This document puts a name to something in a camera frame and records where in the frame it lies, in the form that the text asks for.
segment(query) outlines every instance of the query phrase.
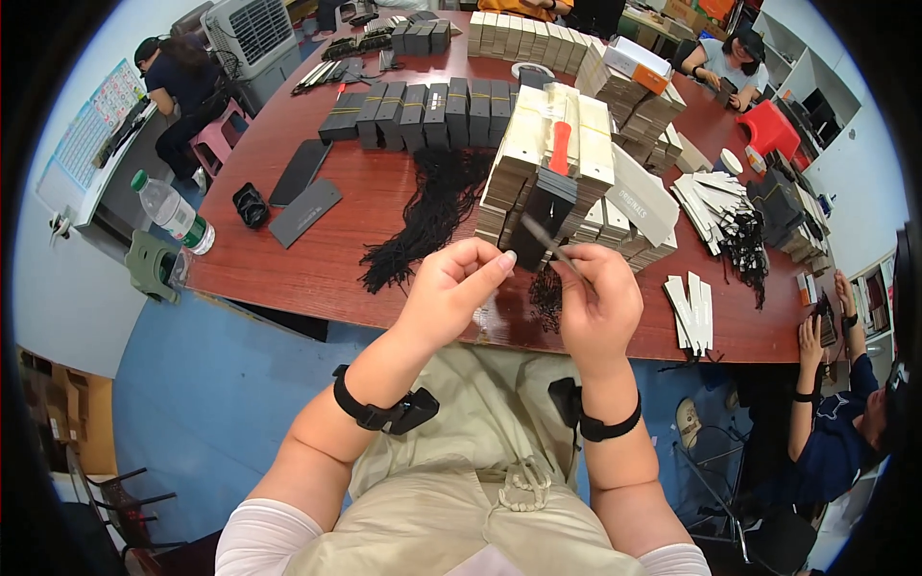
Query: pink stool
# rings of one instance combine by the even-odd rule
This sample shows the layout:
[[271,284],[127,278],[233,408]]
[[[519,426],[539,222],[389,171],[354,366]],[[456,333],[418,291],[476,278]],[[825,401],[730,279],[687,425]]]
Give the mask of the pink stool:
[[[231,157],[231,150],[233,147],[237,146],[237,142],[240,141],[241,133],[237,132],[233,124],[231,124],[231,114],[235,112],[238,116],[243,118],[248,125],[252,121],[252,119],[241,109],[237,100],[231,98],[228,102],[227,110],[225,110],[218,119],[213,120],[208,126],[203,128],[195,138],[189,140],[189,146],[192,147],[195,157],[198,158],[198,161],[202,164],[202,168],[205,169],[211,178],[218,176],[218,169],[222,164],[228,161],[228,158]],[[199,149],[201,146],[208,147],[211,153],[214,154],[214,164],[208,162],[203,151]]]
[[750,129],[750,146],[762,157],[777,149],[790,160],[800,146],[800,136],[785,115],[770,100],[760,102],[752,110],[737,116],[737,122]]

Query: orange shirt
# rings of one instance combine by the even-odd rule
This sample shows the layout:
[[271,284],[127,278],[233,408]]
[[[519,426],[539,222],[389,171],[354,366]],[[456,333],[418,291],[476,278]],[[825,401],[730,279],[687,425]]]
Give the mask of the orange shirt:
[[[573,7],[573,0],[557,0],[557,4],[566,4],[569,7]],[[518,0],[478,0],[477,8],[479,8],[481,12],[506,12],[518,16],[534,18],[535,20],[543,20],[545,22],[551,22],[557,16],[551,14],[544,8],[529,6]]]

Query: air cooler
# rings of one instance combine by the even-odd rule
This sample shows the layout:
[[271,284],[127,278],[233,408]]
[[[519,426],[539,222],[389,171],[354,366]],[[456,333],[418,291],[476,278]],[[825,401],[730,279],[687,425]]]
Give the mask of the air cooler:
[[242,104],[251,112],[259,112],[301,64],[283,0],[223,0],[201,21],[211,51],[241,86]]

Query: navy shirt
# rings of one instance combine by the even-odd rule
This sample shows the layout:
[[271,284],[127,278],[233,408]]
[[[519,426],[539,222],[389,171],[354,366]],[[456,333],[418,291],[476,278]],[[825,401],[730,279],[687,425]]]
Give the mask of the navy shirt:
[[756,496],[774,504],[830,502],[852,487],[858,470],[873,454],[852,423],[878,389],[867,354],[855,360],[849,381],[850,391],[820,401],[813,432],[798,460],[788,460],[778,475],[753,490]]
[[[183,39],[197,49],[205,51],[205,46],[193,33],[186,34]],[[157,88],[165,88],[167,94],[179,103],[183,115],[188,115],[195,113],[202,100],[211,96],[218,74],[219,68],[209,61],[202,74],[194,77],[183,70],[171,56],[161,52],[145,73],[144,82],[148,86],[148,93]]]

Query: red handle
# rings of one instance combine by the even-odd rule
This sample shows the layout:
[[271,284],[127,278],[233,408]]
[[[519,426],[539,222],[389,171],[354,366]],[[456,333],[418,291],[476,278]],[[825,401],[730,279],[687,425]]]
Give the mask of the red handle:
[[561,176],[567,175],[567,147],[570,145],[570,133],[573,128],[566,122],[554,123],[554,151],[550,155],[548,167]]

